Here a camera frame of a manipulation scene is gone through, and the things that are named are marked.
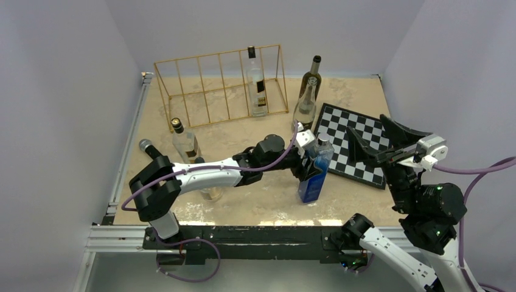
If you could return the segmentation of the tall blue gradient bottle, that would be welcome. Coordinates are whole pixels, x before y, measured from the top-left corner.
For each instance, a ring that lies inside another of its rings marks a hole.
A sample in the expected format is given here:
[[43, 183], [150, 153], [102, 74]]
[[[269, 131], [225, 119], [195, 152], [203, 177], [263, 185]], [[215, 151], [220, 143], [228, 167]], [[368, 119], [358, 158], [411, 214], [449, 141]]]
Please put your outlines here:
[[304, 163], [309, 177], [301, 181], [298, 187], [303, 203], [319, 198], [334, 153], [330, 138], [327, 133], [318, 133], [316, 143], [305, 153]]

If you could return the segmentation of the clear bottle dark label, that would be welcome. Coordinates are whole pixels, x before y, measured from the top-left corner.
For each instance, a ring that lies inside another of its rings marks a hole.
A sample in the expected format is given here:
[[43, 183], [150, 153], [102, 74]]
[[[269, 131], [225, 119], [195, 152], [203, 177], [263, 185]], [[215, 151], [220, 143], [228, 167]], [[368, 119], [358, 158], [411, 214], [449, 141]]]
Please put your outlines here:
[[309, 78], [303, 96], [298, 100], [293, 113], [292, 130], [297, 129], [300, 122], [305, 130], [311, 130], [316, 114], [315, 88], [317, 79]]

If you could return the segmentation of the dark green wine bottle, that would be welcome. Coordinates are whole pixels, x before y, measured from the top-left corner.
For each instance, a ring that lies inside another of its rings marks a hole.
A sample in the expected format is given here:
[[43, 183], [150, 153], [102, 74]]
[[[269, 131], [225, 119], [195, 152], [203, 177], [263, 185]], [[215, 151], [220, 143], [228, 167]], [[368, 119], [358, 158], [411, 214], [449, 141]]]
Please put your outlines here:
[[299, 98], [301, 98], [303, 96], [305, 89], [307, 87], [309, 78], [314, 77], [317, 79], [317, 84], [316, 84], [316, 88], [315, 88], [315, 100], [317, 100], [319, 89], [321, 86], [321, 80], [322, 80], [321, 75], [319, 73], [320, 62], [321, 62], [321, 56], [315, 55], [313, 57], [312, 66], [311, 66], [310, 70], [308, 72], [306, 72], [302, 77], [301, 87], [300, 87], [300, 91], [299, 91]]

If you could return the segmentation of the clear bottle gold white label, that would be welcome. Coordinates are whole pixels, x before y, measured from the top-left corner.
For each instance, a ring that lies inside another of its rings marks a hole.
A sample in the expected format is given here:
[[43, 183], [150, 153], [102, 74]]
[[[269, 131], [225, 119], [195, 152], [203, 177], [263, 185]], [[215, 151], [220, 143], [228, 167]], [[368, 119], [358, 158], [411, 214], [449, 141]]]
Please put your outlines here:
[[201, 196], [208, 202], [216, 202], [223, 196], [223, 189], [221, 187], [212, 187], [200, 190]]

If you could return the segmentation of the clear bottle black cap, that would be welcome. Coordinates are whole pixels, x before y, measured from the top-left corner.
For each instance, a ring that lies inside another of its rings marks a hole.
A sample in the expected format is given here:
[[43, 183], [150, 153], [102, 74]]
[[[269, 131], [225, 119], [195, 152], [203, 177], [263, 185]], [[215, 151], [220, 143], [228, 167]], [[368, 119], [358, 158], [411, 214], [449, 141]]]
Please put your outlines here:
[[249, 66], [246, 70], [248, 81], [251, 114], [253, 116], [265, 116], [268, 111], [267, 96], [265, 93], [265, 79], [261, 66], [258, 64], [256, 49], [254, 46], [247, 48]]

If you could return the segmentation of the clear bottle black gold label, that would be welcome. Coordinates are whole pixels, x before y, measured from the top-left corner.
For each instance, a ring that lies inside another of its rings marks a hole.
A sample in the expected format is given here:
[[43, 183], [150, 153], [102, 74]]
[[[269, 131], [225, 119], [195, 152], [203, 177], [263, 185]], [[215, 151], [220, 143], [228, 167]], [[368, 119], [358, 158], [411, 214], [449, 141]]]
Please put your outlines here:
[[185, 129], [181, 120], [177, 117], [171, 120], [173, 128], [172, 143], [181, 156], [184, 163], [194, 163], [201, 156], [197, 137], [192, 131]]

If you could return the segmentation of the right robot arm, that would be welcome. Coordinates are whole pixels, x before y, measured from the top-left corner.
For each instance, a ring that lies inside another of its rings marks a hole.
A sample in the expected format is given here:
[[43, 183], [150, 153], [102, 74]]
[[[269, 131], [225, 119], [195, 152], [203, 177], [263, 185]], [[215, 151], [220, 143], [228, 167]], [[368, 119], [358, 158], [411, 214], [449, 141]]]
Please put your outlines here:
[[444, 138], [410, 129], [381, 115], [391, 146], [372, 148], [348, 127], [348, 160], [382, 169], [391, 192], [393, 209], [402, 214], [400, 225], [409, 242], [427, 259], [423, 264], [386, 238], [362, 214], [354, 214], [341, 228], [340, 249], [365, 249], [385, 261], [417, 291], [481, 291], [461, 258], [456, 225], [467, 208], [461, 189], [450, 182], [422, 184], [421, 171], [431, 170], [448, 153]]

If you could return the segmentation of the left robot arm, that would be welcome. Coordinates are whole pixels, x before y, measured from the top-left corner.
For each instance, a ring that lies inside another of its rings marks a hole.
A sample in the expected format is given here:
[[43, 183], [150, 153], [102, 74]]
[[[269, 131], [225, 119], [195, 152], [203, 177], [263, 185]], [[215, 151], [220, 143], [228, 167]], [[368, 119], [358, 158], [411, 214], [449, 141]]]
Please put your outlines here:
[[141, 222], [148, 222], [158, 233], [158, 241], [167, 249], [181, 243], [180, 226], [171, 211], [175, 200], [189, 192], [213, 187], [241, 187], [260, 181], [265, 172], [291, 170], [303, 181], [315, 176], [309, 153], [316, 145], [310, 131], [296, 133], [290, 144], [275, 134], [267, 135], [254, 147], [216, 162], [172, 163], [148, 139], [140, 149], [151, 158], [129, 182], [131, 196], [122, 210], [136, 212]]

